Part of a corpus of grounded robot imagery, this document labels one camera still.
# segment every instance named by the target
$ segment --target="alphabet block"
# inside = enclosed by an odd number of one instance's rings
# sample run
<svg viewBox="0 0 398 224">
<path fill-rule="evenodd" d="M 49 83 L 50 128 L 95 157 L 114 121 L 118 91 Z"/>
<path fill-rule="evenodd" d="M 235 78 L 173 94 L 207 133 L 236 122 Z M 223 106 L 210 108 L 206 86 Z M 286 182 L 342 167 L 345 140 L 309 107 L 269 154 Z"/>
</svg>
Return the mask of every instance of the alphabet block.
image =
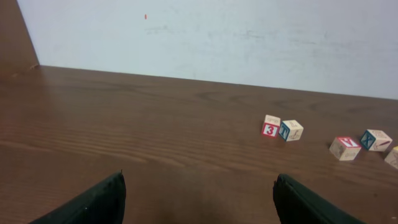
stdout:
<svg viewBox="0 0 398 224">
<path fill-rule="evenodd" d="M 384 161 L 398 169 L 398 146 L 391 150 Z"/>
<path fill-rule="evenodd" d="M 262 125 L 261 133 L 263 135 L 276 138 L 279 128 L 280 128 L 280 118 L 271 115 L 266 115 L 264 124 Z"/>
<path fill-rule="evenodd" d="M 336 137 L 329 150 L 338 160 L 351 161 L 358 155 L 361 146 L 350 137 Z"/>
<path fill-rule="evenodd" d="M 361 137 L 361 144 L 369 151 L 385 151 L 391 144 L 392 139 L 379 130 L 366 130 Z"/>
<path fill-rule="evenodd" d="M 303 126 L 296 120 L 283 121 L 280 126 L 279 135 L 285 141 L 296 141 L 301 138 L 303 130 Z"/>
</svg>

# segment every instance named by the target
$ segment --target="brown tabletop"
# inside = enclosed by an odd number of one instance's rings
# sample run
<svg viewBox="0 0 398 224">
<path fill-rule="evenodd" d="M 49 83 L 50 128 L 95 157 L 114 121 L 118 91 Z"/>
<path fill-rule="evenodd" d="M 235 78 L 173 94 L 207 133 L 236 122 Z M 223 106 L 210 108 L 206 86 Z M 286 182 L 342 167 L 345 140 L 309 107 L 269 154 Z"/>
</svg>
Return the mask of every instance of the brown tabletop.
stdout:
<svg viewBox="0 0 398 224">
<path fill-rule="evenodd" d="M 262 136 L 265 114 L 296 119 L 301 140 Z M 365 129 L 398 139 L 397 115 L 398 101 L 307 91 L 54 67 L 0 76 L 0 223 L 121 169 L 125 223 L 279 223 L 280 173 L 362 221 L 397 223 L 398 170 L 378 152 L 328 150 Z"/>
</svg>

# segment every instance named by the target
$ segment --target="cube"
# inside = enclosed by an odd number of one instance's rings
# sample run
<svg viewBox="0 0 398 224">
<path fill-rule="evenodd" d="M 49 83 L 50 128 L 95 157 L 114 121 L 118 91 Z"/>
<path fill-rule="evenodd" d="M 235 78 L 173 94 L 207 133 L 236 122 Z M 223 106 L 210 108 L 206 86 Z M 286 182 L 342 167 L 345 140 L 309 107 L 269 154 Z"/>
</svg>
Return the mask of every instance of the cube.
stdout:
<svg viewBox="0 0 398 224">
<path fill-rule="evenodd" d="M 391 144 L 392 139 L 379 130 L 366 130 L 361 137 L 361 144 L 369 151 L 385 151 Z"/>
<path fill-rule="evenodd" d="M 398 169 L 398 146 L 391 150 L 384 161 Z"/>
<path fill-rule="evenodd" d="M 361 146 L 350 137 L 336 137 L 329 150 L 338 160 L 351 161 L 358 155 Z"/>
<path fill-rule="evenodd" d="M 303 126 L 296 120 L 283 121 L 280 126 L 279 135 L 285 141 L 296 141 L 301 138 L 303 130 Z"/>
<path fill-rule="evenodd" d="M 266 115 L 264 124 L 262 125 L 261 133 L 263 135 L 276 138 L 279 127 L 280 127 L 280 118 L 271 115 Z"/>
</svg>

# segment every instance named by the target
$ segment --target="brown wooden panel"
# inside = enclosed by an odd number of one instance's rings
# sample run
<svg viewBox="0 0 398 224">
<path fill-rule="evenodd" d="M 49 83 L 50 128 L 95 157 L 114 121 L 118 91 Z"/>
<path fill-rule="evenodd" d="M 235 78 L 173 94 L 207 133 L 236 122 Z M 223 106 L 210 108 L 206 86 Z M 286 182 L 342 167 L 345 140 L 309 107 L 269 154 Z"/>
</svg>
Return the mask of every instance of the brown wooden panel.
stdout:
<svg viewBox="0 0 398 224">
<path fill-rule="evenodd" d="M 266 113 L 302 139 L 260 135 Z M 398 139 L 398 101 L 40 67 L 0 78 L 0 220 L 25 223 L 113 172 L 125 223 L 279 223 L 272 186 L 290 174 L 368 223 L 395 223 L 398 170 L 377 152 L 351 162 L 335 136 Z"/>
<path fill-rule="evenodd" d="M 39 64 L 16 0 L 0 1 L 0 75 Z"/>
</svg>

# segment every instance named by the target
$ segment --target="white wall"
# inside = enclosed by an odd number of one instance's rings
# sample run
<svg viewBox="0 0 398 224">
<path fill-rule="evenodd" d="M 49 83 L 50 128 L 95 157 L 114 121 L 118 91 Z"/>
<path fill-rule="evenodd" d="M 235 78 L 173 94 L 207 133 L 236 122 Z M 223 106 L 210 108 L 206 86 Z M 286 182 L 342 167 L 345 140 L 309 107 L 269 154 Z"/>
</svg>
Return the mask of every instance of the white wall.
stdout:
<svg viewBox="0 0 398 224">
<path fill-rule="evenodd" d="M 42 65 L 398 99 L 397 0 L 18 2 Z"/>
</svg>

